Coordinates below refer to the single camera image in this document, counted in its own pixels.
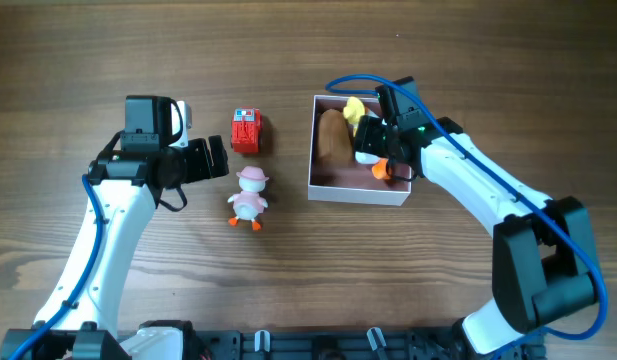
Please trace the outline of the white duck toy pink hat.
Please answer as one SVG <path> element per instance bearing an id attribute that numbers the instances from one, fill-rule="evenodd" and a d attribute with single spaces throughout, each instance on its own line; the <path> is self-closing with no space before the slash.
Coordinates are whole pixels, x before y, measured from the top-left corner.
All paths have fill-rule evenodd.
<path id="1" fill-rule="evenodd" d="M 255 166 L 246 166 L 236 173 L 239 193 L 231 195 L 227 202 L 232 205 L 234 216 L 228 220 L 231 226 L 237 226 L 240 220 L 250 221 L 252 230 L 259 231 L 262 224 L 259 215 L 262 214 L 269 204 L 260 193 L 266 188 L 269 178 L 263 170 Z"/>

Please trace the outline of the red toy fire truck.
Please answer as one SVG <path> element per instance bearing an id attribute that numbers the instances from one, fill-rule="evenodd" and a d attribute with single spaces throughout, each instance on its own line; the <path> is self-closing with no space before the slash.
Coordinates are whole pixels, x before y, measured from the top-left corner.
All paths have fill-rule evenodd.
<path id="1" fill-rule="evenodd" d="M 241 154 L 258 153 L 263 121 L 258 108 L 237 108 L 231 124 L 231 147 Z"/>

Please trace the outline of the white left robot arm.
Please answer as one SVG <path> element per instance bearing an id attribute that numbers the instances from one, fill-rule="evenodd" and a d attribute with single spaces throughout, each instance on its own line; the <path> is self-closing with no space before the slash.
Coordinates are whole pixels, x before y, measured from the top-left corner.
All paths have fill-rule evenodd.
<path id="1" fill-rule="evenodd" d="M 219 135 L 156 152 L 102 150 L 86 175 L 86 188 L 95 198 L 87 203 L 66 266 L 33 324 L 49 323 L 66 306 L 52 329 L 78 330 L 93 322 L 115 335 L 124 285 L 142 233 L 158 208 L 178 210 L 161 200 L 162 193 L 228 173 Z"/>

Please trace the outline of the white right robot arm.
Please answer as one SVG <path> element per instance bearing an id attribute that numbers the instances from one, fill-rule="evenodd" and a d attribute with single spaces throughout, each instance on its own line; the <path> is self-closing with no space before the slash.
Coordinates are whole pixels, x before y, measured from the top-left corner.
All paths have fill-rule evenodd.
<path id="1" fill-rule="evenodd" d="M 575 198 L 553 200 L 525 186 L 479 151 L 448 118 L 400 129 L 364 116 L 356 149 L 409 165 L 454 196 L 493 239 L 493 298 L 460 321 L 466 347 L 497 357 L 550 323 L 593 304 L 605 320 L 608 295 L 588 212 Z"/>

